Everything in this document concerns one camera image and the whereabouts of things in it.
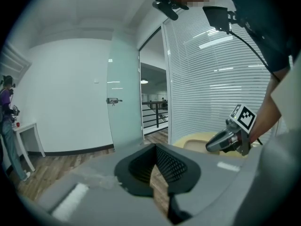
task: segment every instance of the black t-shirt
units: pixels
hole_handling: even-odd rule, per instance
[[[298,9],[293,5],[296,1],[232,1],[238,17],[243,19],[246,31],[261,50],[271,71],[289,66],[289,55],[294,61],[301,49],[300,29],[294,28],[294,24],[298,24]]]

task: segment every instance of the cable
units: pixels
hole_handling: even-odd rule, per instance
[[[238,38],[239,40],[243,41],[252,51],[253,53],[256,54],[256,56],[260,59],[260,61],[263,63],[263,65],[266,67],[266,69],[274,76],[274,78],[280,82],[280,79],[270,70],[270,68],[268,67],[268,65],[264,62],[264,60],[260,57],[260,55],[255,51],[254,48],[252,48],[252,46],[250,44],[248,44],[246,41],[244,41],[241,37],[239,37],[238,35],[236,35],[234,32],[229,31],[230,34],[232,34],[233,36],[235,36],[236,38]]]
[[[262,142],[260,141],[260,139],[257,139],[257,141],[260,145],[263,145]]]

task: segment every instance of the jeans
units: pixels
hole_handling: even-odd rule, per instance
[[[14,132],[10,120],[3,121],[1,125],[1,134],[4,142],[4,146],[8,152],[8,157],[13,166],[15,172],[21,180],[26,179],[26,173],[23,171],[19,156],[14,142]]]

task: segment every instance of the door handle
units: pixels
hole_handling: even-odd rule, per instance
[[[107,98],[107,104],[112,104],[112,106],[115,106],[118,102],[122,102],[122,100],[118,100],[118,98]]]

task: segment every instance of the glass door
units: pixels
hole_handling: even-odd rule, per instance
[[[107,76],[107,103],[115,150],[143,141],[139,51],[134,37],[115,31]]]

